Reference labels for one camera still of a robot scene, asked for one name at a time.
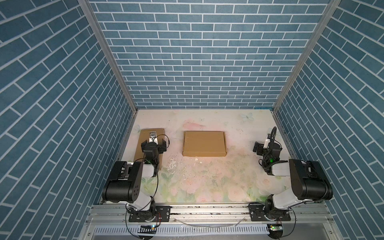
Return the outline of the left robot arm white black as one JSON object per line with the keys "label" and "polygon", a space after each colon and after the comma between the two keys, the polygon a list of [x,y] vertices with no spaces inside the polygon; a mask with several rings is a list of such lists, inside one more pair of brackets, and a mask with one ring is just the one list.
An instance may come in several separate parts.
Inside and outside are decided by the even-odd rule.
{"label": "left robot arm white black", "polygon": [[142,158],[132,163],[116,161],[102,190],[104,201],[126,204],[131,214],[153,216],[156,211],[155,196],[141,190],[142,178],[158,178],[160,155],[167,151],[169,141],[152,137],[141,143]]}

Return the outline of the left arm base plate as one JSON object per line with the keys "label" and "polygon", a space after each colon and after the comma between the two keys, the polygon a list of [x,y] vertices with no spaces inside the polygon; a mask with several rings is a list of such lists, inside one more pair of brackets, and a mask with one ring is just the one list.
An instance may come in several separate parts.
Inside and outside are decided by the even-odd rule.
{"label": "left arm base plate", "polygon": [[169,222],[171,215],[171,206],[155,206],[150,207],[147,211],[134,211],[129,210],[128,222],[130,223],[144,223],[155,222],[156,217],[159,217],[158,222]]}

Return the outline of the brown cardboard box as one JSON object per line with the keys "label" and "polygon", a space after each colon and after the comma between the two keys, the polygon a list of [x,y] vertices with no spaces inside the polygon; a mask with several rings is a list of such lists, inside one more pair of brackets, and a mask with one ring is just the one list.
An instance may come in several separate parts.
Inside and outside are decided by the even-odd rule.
{"label": "brown cardboard box", "polygon": [[138,144],[136,148],[136,152],[134,155],[134,161],[140,158],[144,157],[144,152],[142,151],[142,143],[144,141],[150,142],[150,133],[155,132],[156,136],[158,136],[157,141],[162,142],[162,140],[165,138],[165,136],[160,136],[161,134],[165,134],[165,129],[161,128],[155,128],[155,129],[142,129],[139,132],[139,139],[138,139]]}
{"label": "brown cardboard box", "polygon": [[184,157],[226,157],[226,134],[222,131],[185,131]]}

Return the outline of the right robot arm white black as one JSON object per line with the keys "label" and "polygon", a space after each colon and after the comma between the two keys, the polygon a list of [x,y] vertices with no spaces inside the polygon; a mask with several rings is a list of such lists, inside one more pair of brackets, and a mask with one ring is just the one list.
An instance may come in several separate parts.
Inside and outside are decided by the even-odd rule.
{"label": "right robot arm white black", "polygon": [[287,177],[291,187],[279,194],[269,195],[263,209],[269,220],[287,215],[295,206],[309,202],[321,202],[333,197],[332,186],[319,162],[296,159],[281,160],[282,147],[273,138],[255,143],[253,152],[262,158],[259,165],[269,176]]}

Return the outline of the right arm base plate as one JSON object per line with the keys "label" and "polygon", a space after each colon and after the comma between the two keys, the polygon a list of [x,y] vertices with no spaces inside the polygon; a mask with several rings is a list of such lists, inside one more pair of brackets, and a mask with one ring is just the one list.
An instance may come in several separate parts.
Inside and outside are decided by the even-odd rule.
{"label": "right arm base plate", "polygon": [[288,213],[288,210],[279,210],[274,207],[266,207],[262,204],[249,204],[248,209],[252,222],[291,221],[291,216]]}

